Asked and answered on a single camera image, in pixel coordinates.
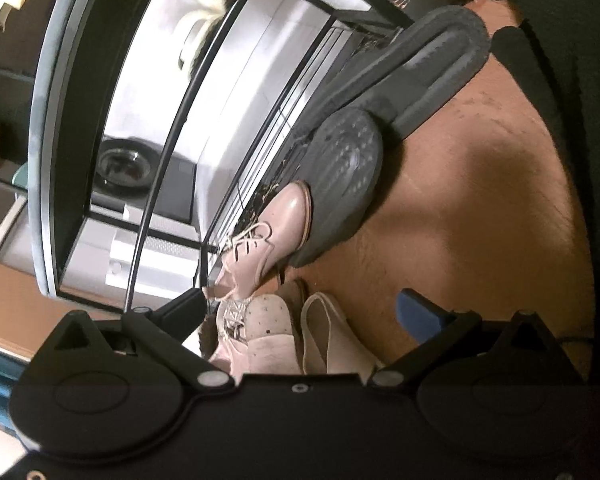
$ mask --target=pink shoe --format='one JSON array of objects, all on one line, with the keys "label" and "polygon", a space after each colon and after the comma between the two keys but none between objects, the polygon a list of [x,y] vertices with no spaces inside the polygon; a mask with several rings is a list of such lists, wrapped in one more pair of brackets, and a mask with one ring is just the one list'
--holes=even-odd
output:
[{"label": "pink shoe", "polygon": [[[249,371],[249,355],[247,343],[244,340],[244,317],[246,306],[241,302],[224,300],[216,311],[216,326],[218,327],[218,346],[209,358],[209,362],[228,373],[236,383],[242,375]],[[231,324],[234,330],[227,330]]]},{"label": "pink shoe", "polygon": [[250,297],[278,262],[306,242],[311,220],[307,184],[287,184],[266,206],[258,222],[232,239],[231,248],[222,254],[216,284],[203,289],[207,299]]},{"label": "pink shoe", "polygon": [[382,363],[358,340],[338,303],[327,294],[310,296],[300,317],[302,370],[307,375],[358,374],[366,383]]},{"label": "pink shoe", "polygon": [[292,309],[277,294],[253,298],[244,315],[244,331],[252,374],[301,375],[301,339]]}]

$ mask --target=wooden surface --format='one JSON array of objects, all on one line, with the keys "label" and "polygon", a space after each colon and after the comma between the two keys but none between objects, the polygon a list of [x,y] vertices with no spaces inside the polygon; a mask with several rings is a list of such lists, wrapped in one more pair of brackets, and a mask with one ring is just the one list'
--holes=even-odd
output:
[{"label": "wooden surface", "polygon": [[[490,34],[519,18],[468,5]],[[360,339],[386,362],[416,346],[395,320],[411,287],[449,310],[506,320],[537,311],[555,335],[591,334],[592,271],[576,193],[536,110],[491,57],[399,148],[386,154],[368,219],[302,269],[338,298]],[[589,348],[567,348],[587,372]]]},{"label": "wooden surface", "polygon": [[[30,359],[67,312],[79,305],[43,297],[33,276],[0,264],[0,349]],[[110,319],[90,312],[93,319]]]}]

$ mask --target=gray rubber sole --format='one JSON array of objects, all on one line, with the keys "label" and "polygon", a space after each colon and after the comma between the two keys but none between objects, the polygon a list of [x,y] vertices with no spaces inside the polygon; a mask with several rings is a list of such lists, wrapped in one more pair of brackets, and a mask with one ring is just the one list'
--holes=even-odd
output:
[{"label": "gray rubber sole", "polygon": [[303,267],[356,233],[373,199],[383,151],[374,120],[358,108],[337,111],[318,128],[291,177],[309,185],[314,218],[289,264]]},{"label": "gray rubber sole", "polygon": [[382,127],[385,148],[411,135],[484,66],[491,40],[471,10],[431,11],[386,48],[356,54],[319,88],[298,117],[296,139],[312,132],[336,110],[353,105]]}]

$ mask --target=shoelace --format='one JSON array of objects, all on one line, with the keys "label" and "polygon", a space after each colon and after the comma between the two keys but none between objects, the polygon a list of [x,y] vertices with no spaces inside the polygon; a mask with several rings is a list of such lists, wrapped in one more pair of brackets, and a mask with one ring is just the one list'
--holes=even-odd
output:
[{"label": "shoelace", "polygon": [[225,300],[229,301],[224,311],[224,336],[245,343],[244,341],[244,314],[247,311],[249,300]]},{"label": "shoelace", "polygon": [[[255,233],[255,230],[258,227],[266,227],[267,228],[267,235],[266,236],[261,236],[261,235],[257,235]],[[225,244],[225,251],[234,251],[234,256],[235,256],[235,261],[238,261],[238,256],[239,256],[239,252],[238,252],[238,248],[240,248],[241,246],[244,246],[245,248],[245,252],[247,254],[249,254],[249,243],[253,243],[254,247],[258,246],[258,241],[263,241],[268,239],[271,234],[272,234],[272,229],[271,226],[267,223],[267,222],[256,222],[255,224],[247,227],[244,231],[242,231],[240,234],[235,235],[233,238],[231,238],[230,240],[227,241],[227,243]]]}]

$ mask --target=bolt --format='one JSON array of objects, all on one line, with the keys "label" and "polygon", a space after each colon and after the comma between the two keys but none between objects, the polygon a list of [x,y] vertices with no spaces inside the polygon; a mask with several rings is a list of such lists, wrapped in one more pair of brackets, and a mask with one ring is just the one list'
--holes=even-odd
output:
[{"label": "bolt", "polygon": [[148,306],[135,306],[133,307],[133,312],[149,318],[154,311]]},{"label": "bolt", "polygon": [[371,380],[376,386],[395,388],[404,382],[404,375],[395,370],[380,370],[371,377]]},{"label": "bolt", "polygon": [[295,394],[305,394],[309,391],[309,386],[302,383],[294,384],[291,387],[291,391]]},{"label": "bolt", "polygon": [[205,388],[220,388],[229,383],[231,378],[220,370],[209,370],[198,376],[198,383]]}]

